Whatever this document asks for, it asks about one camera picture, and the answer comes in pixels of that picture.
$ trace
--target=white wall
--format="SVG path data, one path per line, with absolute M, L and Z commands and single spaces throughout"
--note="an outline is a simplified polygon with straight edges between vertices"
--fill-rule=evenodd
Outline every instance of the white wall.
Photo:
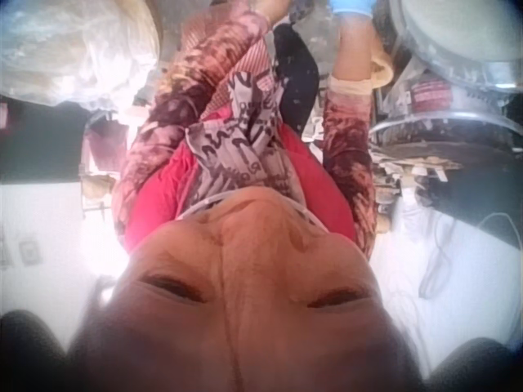
M 81 248 L 80 184 L 0 185 L 0 222 L 13 263 L 0 271 L 0 313 L 36 314 L 67 348 L 96 281 Z M 24 266 L 18 244 L 27 238 L 42 264 Z
M 421 298 L 430 261 L 440 265 L 439 290 Z M 520 251 L 475 227 L 400 200 L 392 231 L 378 236 L 371 266 L 386 309 L 416 345 L 425 376 L 471 339 L 509 345 L 516 330 L 521 338 Z

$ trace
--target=nose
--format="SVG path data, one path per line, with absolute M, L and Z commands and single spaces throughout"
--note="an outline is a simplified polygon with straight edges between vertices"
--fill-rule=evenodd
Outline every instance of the nose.
M 261 201 L 224 221 L 222 241 L 226 328 L 238 371 L 279 374 L 278 353 L 297 311 L 289 284 L 299 277 L 289 264 L 301 251 L 297 247 L 306 246 L 306 231 L 281 207 Z

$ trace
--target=floral sleeve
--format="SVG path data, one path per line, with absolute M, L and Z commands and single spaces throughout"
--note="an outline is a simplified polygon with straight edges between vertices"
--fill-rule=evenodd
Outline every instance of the floral sleeve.
M 376 236 L 377 215 L 368 143 L 370 108 L 370 96 L 327 91 L 324 168 L 351 205 L 356 243 L 368 258 Z
M 141 186 L 168 162 L 220 82 L 268 29 L 266 18 L 242 11 L 172 65 L 113 191 L 114 226 L 120 238 Z

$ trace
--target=clutter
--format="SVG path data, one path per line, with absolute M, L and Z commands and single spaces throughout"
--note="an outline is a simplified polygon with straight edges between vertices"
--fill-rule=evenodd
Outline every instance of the clutter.
M 143 0 L 17 0 L 0 12 L 0 93 L 17 100 L 126 108 L 158 57 Z

